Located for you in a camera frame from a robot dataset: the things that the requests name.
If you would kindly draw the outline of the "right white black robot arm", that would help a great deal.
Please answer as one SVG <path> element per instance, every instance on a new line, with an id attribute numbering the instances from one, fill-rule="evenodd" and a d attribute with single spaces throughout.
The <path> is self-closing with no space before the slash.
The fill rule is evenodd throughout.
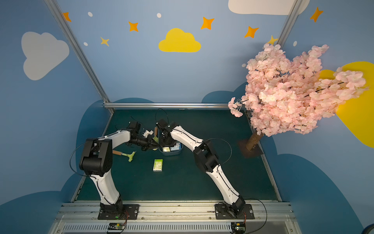
<path id="1" fill-rule="evenodd" d="M 219 157 L 210 139 L 203 140 L 187 132 L 181 125 L 164 119 L 156 122 L 161 147 L 171 147 L 180 142 L 193 152 L 196 166 L 206 173 L 221 192 L 224 204 L 232 215 L 239 215 L 245 207 L 245 200 L 231 185 L 223 172 Z"/>

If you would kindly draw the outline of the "pink blossom artificial tree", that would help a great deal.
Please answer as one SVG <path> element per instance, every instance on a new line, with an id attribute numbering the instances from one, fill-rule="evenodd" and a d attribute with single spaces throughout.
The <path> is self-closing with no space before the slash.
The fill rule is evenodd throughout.
<path id="1" fill-rule="evenodd" d="M 279 45 L 267 43 L 248 61 L 245 94 L 228 103 L 238 118 L 242 109 L 250 113 L 253 134 L 246 151 L 252 151 L 264 136 L 312 132 L 319 120 L 334 116 L 340 105 L 367 90 L 360 71 L 339 68 L 331 78 L 322 78 L 321 56 L 327 50 L 327 45 L 313 46 L 288 59 Z"/>

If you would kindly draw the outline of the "blue pocket tissue pack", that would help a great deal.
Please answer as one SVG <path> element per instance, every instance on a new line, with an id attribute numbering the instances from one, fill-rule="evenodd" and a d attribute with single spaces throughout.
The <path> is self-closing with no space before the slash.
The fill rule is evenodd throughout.
<path id="1" fill-rule="evenodd" d="M 179 150 L 181 150 L 181 143 L 180 142 L 177 142 L 174 146 L 172 146 L 171 148 L 170 148 L 170 150 L 171 151 L 179 151 Z"/>

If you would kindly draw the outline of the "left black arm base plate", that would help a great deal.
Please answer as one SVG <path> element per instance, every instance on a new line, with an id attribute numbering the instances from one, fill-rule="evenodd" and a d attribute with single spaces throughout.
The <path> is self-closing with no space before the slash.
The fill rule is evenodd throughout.
<path id="1" fill-rule="evenodd" d="M 139 204 L 105 205 L 100 204 L 98 220 L 136 220 Z"/>

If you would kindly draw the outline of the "right green circuit board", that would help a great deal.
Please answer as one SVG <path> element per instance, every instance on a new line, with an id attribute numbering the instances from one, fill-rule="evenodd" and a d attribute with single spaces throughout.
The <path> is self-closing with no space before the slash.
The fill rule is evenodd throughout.
<path id="1" fill-rule="evenodd" d="M 242 222 L 231 223 L 231 234 L 244 234 L 246 231 L 246 225 Z"/>

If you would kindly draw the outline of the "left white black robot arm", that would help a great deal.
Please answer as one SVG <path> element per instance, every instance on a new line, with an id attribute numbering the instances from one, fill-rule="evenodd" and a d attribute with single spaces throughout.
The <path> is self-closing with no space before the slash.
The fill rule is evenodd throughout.
<path id="1" fill-rule="evenodd" d="M 111 174 L 113 149 L 125 143 L 135 144 L 141 147 L 142 151 L 159 147 L 151 134 L 139 134 L 140 127 L 139 122 L 131 121 L 124 130 L 99 138 L 88 138 L 83 144 L 79 168 L 94 182 L 100 195 L 102 210 L 120 211 L 123 205 Z"/>

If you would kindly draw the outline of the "left green circuit board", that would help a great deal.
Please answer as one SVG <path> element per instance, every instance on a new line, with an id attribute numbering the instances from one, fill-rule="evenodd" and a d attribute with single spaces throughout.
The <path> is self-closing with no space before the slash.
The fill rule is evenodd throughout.
<path id="1" fill-rule="evenodd" d="M 108 232 L 122 232 L 126 228 L 126 223 L 109 223 Z"/>

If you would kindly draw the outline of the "green circuit board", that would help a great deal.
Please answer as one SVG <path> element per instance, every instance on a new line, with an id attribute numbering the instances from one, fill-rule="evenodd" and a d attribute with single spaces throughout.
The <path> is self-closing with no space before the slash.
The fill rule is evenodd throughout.
<path id="1" fill-rule="evenodd" d="M 246 231 L 246 225 L 242 222 L 231 223 L 231 234 L 244 234 Z"/>
<path id="2" fill-rule="evenodd" d="M 109 223 L 108 232 L 122 232 L 126 228 L 126 223 Z"/>

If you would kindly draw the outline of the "aluminium front rail frame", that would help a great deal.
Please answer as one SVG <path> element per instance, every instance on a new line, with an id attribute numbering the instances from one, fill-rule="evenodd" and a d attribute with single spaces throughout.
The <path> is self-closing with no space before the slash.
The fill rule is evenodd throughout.
<path id="1" fill-rule="evenodd" d="M 136 220 L 98 220 L 97 202 L 62 204 L 51 234 L 230 234 L 232 222 L 246 225 L 245 234 L 300 234 L 287 202 L 248 200 L 234 218 L 217 200 L 127 201 L 139 204 Z M 109 223 L 126 223 L 122 232 L 108 232 Z"/>

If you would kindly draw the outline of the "blue plastic storage box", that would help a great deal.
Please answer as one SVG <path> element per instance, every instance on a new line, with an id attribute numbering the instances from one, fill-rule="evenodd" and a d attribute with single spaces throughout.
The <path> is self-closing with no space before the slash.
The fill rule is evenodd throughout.
<path id="1" fill-rule="evenodd" d="M 176 144 L 172 147 L 159 147 L 159 151 L 164 155 L 164 156 L 176 156 L 181 154 L 183 150 L 184 145 L 177 141 Z"/>

